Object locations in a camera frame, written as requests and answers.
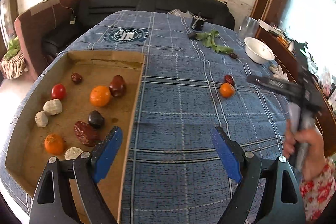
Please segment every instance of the bowl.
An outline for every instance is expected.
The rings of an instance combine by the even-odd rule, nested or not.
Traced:
[[[253,37],[245,37],[244,42],[245,52],[252,61],[264,64],[267,61],[274,60],[274,53],[265,43]]]

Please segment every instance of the brown sofa side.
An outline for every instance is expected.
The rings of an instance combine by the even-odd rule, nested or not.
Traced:
[[[42,37],[66,21],[70,21],[72,10],[79,0],[47,0],[19,15],[14,27],[26,60],[26,65],[34,80],[46,69],[47,62],[41,49]]]

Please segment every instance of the green vegetable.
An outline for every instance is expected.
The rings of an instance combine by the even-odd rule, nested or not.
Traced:
[[[233,49],[230,47],[225,47],[217,45],[215,43],[215,37],[218,37],[219,32],[216,30],[211,30],[210,32],[197,33],[196,39],[202,41],[203,45],[207,48],[212,48],[216,53],[225,53],[229,54],[233,52]]]
[[[20,42],[18,37],[16,37],[15,39],[11,39],[8,43],[8,51],[6,52],[4,58],[6,60],[11,59],[13,56],[15,56],[19,50],[20,50]]]

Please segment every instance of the screw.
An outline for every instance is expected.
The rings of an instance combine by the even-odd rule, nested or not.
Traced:
[[[90,156],[90,152],[83,152],[82,154],[81,154],[81,158],[82,159],[86,159],[86,158],[88,158]]]
[[[245,157],[246,157],[246,158],[253,158],[253,157],[254,157],[254,154],[253,154],[251,151],[246,151],[246,152],[245,152]]]
[[[56,161],[56,157],[51,157],[48,162],[53,164]]]
[[[279,161],[281,161],[281,162],[286,162],[287,159],[286,159],[286,157],[284,157],[284,156],[280,156],[280,157],[279,157]]]

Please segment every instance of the cardboard tray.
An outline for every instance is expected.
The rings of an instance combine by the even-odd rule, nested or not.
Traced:
[[[6,156],[6,169],[16,182],[33,196],[43,169],[52,156],[44,149],[44,139],[48,134],[57,133],[71,146],[83,151],[92,148],[82,145],[74,133],[74,123],[87,122],[88,114],[98,110],[105,117],[105,125],[98,130],[103,140],[113,126],[123,131],[123,142],[115,157],[107,177],[98,184],[100,192],[111,213],[119,221],[125,168],[130,136],[139,88],[142,79],[144,55],[139,52],[122,51],[72,51],[66,53],[42,78],[29,97],[14,128]],[[77,72],[83,77],[80,84],[74,84],[70,75]],[[126,82],[126,94],[121,98],[111,98],[105,107],[90,104],[91,90],[97,85],[109,86],[115,75],[121,75]],[[39,128],[35,114],[43,110],[43,105],[51,99],[51,89],[62,83],[67,91],[62,100],[63,112],[49,117],[48,125]],[[89,223],[78,194],[75,181],[70,180],[73,199],[83,223]]]

